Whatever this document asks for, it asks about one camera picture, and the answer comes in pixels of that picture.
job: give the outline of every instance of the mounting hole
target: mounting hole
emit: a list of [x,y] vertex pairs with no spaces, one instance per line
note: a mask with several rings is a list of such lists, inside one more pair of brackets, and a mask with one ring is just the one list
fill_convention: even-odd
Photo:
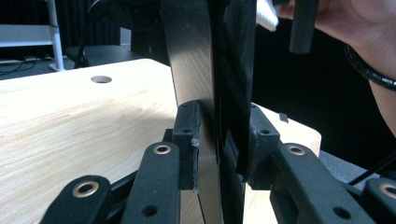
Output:
[[104,77],[104,76],[97,76],[97,77],[92,77],[91,81],[95,83],[109,83],[113,79],[111,77]]
[[334,207],[332,210],[340,218],[350,219],[350,213],[346,209],[344,209],[342,207]]
[[171,148],[169,146],[165,146],[165,145],[159,145],[154,148],[155,154],[160,154],[160,155],[166,154],[170,151],[171,151]]
[[155,205],[148,205],[142,210],[142,214],[145,217],[153,217],[157,214],[158,208]]
[[268,134],[268,133],[270,133],[270,131],[268,131],[268,130],[261,130],[261,131],[260,131],[260,134],[261,134],[261,135],[266,135],[266,134]]
[[379,189],[381,189],[381,191],[388,197],[396,199],[396,186],[391,184],[381,184]]
[[299,147],[289,147],[288,152],[297,156],[303,156],[305,154],[305,150]]
[[86,198],[93,195],[99,189],[96,181],[85,181],[76,185],[73,189],[73,196],[76,198]]

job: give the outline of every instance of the dark background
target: dark background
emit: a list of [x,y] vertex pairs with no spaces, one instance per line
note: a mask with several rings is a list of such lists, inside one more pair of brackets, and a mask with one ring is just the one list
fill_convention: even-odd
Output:
[[285,20],[274,33],[257,28],[253,102],[316,129],[321,149],[344,160],[368,168],[386,157],[395,137],[343,43],[316,30],[309,54],[291,54],[290,28]]

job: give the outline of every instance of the light wood tabletop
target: light wood tabletop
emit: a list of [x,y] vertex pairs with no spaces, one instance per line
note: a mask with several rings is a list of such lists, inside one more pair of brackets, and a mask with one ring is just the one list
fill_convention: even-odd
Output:
[[[284,143],[318,154],[318,132],[261,109]],[[80,176],[113,183],[136,171],[176,113],[171,69],[152,60],[0,81],[0,222],[38,222]],[[272,216],[267,194],[247,189],[246,223],[262,221],[262,209]],[[181,203],[181,223],[203,223],[192,191],[182,192]]]

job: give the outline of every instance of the wooden table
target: wooden table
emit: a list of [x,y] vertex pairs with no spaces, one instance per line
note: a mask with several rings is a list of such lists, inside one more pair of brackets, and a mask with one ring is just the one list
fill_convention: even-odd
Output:
[[[315,130],[262,110],[283,142],[318,153]],[[151,60],[0,81],[0,220],[38,222],[71,180],[102,175],[113,183],[136,171],[176,112],[171,70]],[[247,223],[261,221],[267,194],[247,190]],[[181,203],[181,223],[203,223],[195,194],[183,191]]]

